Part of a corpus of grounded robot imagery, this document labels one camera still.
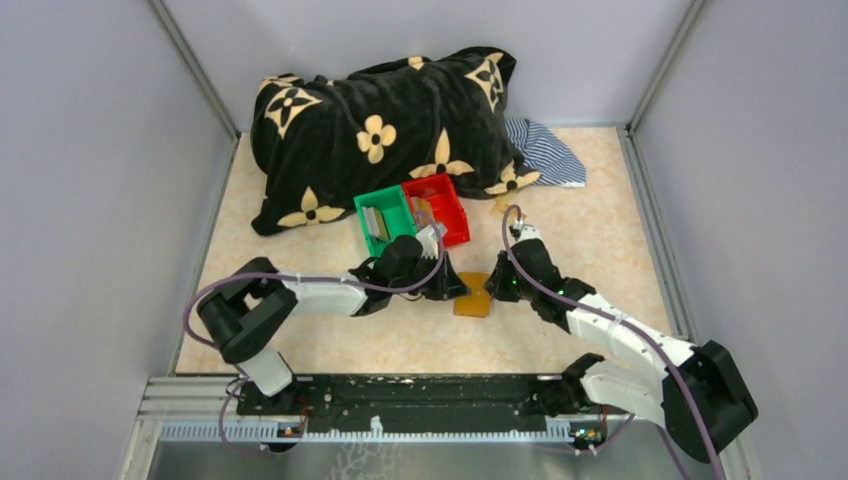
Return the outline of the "translucent yellow card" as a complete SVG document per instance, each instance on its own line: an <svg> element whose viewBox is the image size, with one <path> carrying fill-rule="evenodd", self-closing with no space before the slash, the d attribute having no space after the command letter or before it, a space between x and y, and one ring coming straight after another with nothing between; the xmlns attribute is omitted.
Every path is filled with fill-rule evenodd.
<svg viewBox="0 0 848 480"><path fill-rule="evenodd" d="M490 215L495 218L501 218L513 203L513 197L508 195L498 196L494 199L493 206L490 209Z"/></svg>

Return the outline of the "green plastic bin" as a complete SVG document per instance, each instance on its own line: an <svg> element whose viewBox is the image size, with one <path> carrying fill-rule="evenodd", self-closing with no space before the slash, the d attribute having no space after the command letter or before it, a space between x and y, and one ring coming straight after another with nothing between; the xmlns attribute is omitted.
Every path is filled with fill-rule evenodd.
<svg viewBox="0 0 848 480"><path fill-rule="evenodd" d="M372 256L383 250L401 235L417 232L405 193L395 185L354 198L366 247Z"/></svg>

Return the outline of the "red plastic bin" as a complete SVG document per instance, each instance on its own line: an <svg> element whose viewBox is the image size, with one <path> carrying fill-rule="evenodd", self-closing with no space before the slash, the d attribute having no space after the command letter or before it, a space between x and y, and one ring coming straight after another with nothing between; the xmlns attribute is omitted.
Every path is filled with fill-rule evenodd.
<svg viewBox="0 0 848 480"><path fill-rule="evenodd" d="M444 236L446 247L454 247L470 241L466 212L447 174L413 179L402 183L401 188L409 207L411 197L425 198L431 203L435 221L441 222L447 228Z"/></svg>

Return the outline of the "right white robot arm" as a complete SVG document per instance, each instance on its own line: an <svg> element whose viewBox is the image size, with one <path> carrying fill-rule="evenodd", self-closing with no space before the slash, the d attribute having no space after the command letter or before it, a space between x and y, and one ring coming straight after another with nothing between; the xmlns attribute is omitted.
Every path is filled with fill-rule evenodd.
<svg viewBox="0 0 848 480"><path fill-rule="evenodd" d="M614 307L595 287L565 277L540 239L503 249L484 284L500 302L526 301L545 322L605 347L562 373L573 408L609 405L658 426L690 458L711 461L759 417L730 352L655 330Z"/></svg>

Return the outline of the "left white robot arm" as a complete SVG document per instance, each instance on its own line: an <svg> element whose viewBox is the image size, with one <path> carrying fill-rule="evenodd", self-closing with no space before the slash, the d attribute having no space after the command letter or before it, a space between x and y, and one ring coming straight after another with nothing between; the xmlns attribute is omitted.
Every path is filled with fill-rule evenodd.
<svg viewBox="0 0 848 480"><path fill-rule="evenodd" d="M448 301L470 292L437 241L401 235L380 255L336 276L285 272L257 257L211 285L195 312L224 362L272 397L295 380L270 344L289 317L367 316L387 308L396 296Z"/></svg>

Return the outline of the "tan leather card holder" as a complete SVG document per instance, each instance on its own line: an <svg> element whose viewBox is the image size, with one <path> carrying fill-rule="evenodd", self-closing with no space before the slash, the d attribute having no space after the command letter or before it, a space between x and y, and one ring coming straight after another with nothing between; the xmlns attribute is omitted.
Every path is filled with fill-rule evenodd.
<svg viewBox="0 0 848 480"><path fill-rule="evenodd" d="M482 272L460 272L459 278L470 289L470 293L454 300L453 314L460 317L488 317L492 299L484 284L489 275Z"/></svg>

